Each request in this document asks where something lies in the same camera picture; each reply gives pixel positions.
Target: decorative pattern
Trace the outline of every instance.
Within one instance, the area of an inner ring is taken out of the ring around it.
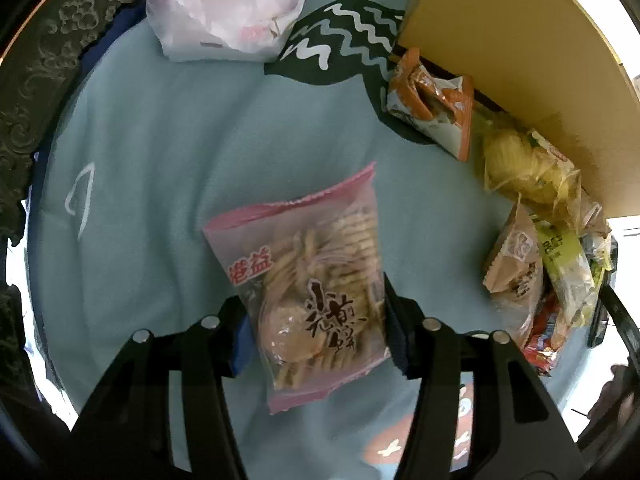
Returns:
[[[55,124],[64,99],[78,83],[79,59],[113,21],[118,8],[135,0],[46,0],[26,23],[0,64],[0,251],[24,235],[33,153]],[[14,23],[17,30],[19,22]],[[11,41],[0,38],[0,53]],[[4,262],[6,252],[0,253]],[[0,272],[0,387],[17,398],[33,395],[23,351],[20,293]]]
[[[299,20],[280,54],[265,64],[265,74],[311,85],[331,85],[361,75],[381,122],[418,144],[433,141],[386,113],[388,56],[402,12],[369,0],[336,0]]]

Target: orange snack packet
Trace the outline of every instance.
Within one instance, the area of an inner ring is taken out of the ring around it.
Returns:
[[[404,53],[389,82],[387,111],[435,140],[458,160],[469,153],[474,88],[471,78],[433,77],[420,63],[420,51]]]

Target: ornate black frame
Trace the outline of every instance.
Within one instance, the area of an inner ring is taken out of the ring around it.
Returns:
[[[7,240],[24,236],[33,155],[79,83],[79,60],[135,0],[22,0],[0,25],[0,388],[38,401],[24,352],[22,302],[6,283]]]

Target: snack bag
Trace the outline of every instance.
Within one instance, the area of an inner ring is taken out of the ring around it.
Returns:
[[[252,320],[271,413],[324,399],[388,355],[374,166],[292,202],[204,228]]]
[[[275,61],[305,0],[146,0],[148,22],[173,61]]]
[[[538,369],[539,375],[548,376],[556,366],[570,329],[571,323],[562,315],[558,297],[554,291],[549,292],[534,318],[531,337],[523,350],[525,359]]]
[[[468,76],[438,79],[420,63],[420,50],[404,53],[389,82],[386,109],[435,140],[458,160],[469,153],[474,88]]]
[[[574,328],[587,326],[591,322],[591,317],[593,317],[598,296],[600,295],[600,289],[604,282],[605,273],[607,270],[613,270],[613,262],[611,261],[611,234],[606,237],[598,234],[587,234],[581,239],[580,243],[590,263],[596,293],[593,299],[585,305],[578,317],[574,320]]]
[[[579,235],[594,234],[606,238],[611,228],[604,218],[602,206],[591,198],[585,190],[580,197],[580,232]]]
[[[484,188],[499,190],[554,224],[580,230],[580,170],[536,130],[498,128],[483,139]]]
[[[562,305],[564,322],[571,325],[582,309],[593,309],[598,301],[589,262],[572,228],[556,227],[540,218],[534,222],[546,272]]]
[[[489,256],[484,286],[519,348],[529,339],[542,285],[536,227],[518,200]]]

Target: snack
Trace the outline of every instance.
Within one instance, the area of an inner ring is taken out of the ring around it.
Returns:
[[[246,305],[272,413],[323,399],[386,358],[373,165],[292,202],[241,208],[204,233]]]
[[[435,140],[458,160],[469,152],[474,88],[468,76],[438,79],[420,63],[420,51],[404,53],[389,82],[387,111]]]
[[[607,270],[613,270],[613,262],[611,261],[611,234],[606,237],[598,234],[587,234],[580,240],[580,243],[590,263],[591,275],[593,276],[596,292],[595,295],[592,296],[591,301],[582,308],[577,319],[574,320],[574,328],[587,326],[591,322],[600,289],[604,282],[605,272]]]
[[[484,286],[519,348],[529,338],[542,283],[536,227],[518,200],[489,256]]]
[[[591,269],[572,228],[556,227],[540,218],[534,218],[538,231],[538,244],[546,272],[562,305],[562,315],[571,325],[576,315],[598,301]]]
[[[498,128],[483,139],[484,188],[499,190],[554,224],[580,229],[580,171],[536,130]]]
[[[580,236],[595,234],[606,238],[611,232],[602,206],[592,199],[585,190],[580,197]]]
[[[542,309],[533,321],[531,337],[524,347],[525,359],[549,375],[558,363],[558,354],[567,340],[571,323],[562,314],[562,305],[554,291],[546,295]]]

